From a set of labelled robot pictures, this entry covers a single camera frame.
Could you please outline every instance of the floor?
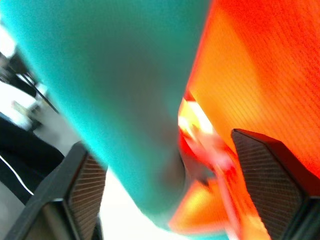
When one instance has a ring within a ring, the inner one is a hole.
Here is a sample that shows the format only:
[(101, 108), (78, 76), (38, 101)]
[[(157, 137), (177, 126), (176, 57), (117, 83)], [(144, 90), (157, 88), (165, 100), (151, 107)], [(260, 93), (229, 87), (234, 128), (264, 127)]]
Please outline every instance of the floor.
[[(71, 146), (80, 141), (67, 121), (51, 108), (40, 116), (43, 126), (34, 133), (45, 142), (55, 146), (66, 155)], [(100, 209), (104, 239), (106, 240), (184, 240), (171, 232), (157, 228), (136, 207), (126, 190), (111, 169), (106, 175), (106, 184)]]

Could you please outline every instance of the red-orange fabric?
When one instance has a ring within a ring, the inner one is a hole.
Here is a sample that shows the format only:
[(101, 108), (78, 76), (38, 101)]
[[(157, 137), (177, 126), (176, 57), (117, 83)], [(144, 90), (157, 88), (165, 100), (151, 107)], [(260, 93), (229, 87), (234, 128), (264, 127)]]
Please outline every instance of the red-orange fabric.
[(320, 177), (320, 1), (216, 0), (187, 90), (234, 151), (262, 133)]

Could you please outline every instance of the black plastic part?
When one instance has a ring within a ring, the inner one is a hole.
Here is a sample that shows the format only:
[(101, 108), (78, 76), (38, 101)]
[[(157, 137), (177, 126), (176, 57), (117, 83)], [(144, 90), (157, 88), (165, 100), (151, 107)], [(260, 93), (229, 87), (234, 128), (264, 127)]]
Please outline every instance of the black plastic part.
[(280, 141), (232, 131), (246, 188), (272, 240), (318, 240), (320, 179)]
[[(12, 227), (5, 240), (90, 240), (99, 212), (103, 188), (95, 191), (96, 202), (91, 215), (85, 222), (77, 222), (73, 206), (69, 200), (73, 197), (73, 190), (81, 181), (83, 168), (86, 163), (95, 162), (81, 143), (76, 143), (62, 161), (36, 189), (34, 196), (28, 201), (25, 209)], [(95, 163), (94, 169), (102, 174), (101, 182), (105, 181), (106, 172)], [(87, 228), (87, 235), (83, 236), (82, 229)]]

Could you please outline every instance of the black textured panel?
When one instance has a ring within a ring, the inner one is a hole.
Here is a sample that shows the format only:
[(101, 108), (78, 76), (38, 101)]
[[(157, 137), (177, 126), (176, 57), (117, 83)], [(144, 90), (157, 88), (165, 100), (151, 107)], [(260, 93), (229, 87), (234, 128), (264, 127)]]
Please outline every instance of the black textured panel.
[(81, 238), (90, 240), (105, 188), (106, 172), (89, 155), (83, 164), (68, 201)]
[(302, 192), (263, 143), (237, 131), (232, 139), (259, 216), (270, 237), (282, 239), (302, 205)]

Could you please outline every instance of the blurry teal object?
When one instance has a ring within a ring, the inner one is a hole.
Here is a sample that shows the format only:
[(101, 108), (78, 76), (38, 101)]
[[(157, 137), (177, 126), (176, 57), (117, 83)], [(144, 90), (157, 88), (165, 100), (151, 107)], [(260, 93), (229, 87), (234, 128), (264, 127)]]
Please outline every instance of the blurry teal object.
[(61, 112), (151, 219), (209, 0), (1, 0), (3, 21)]

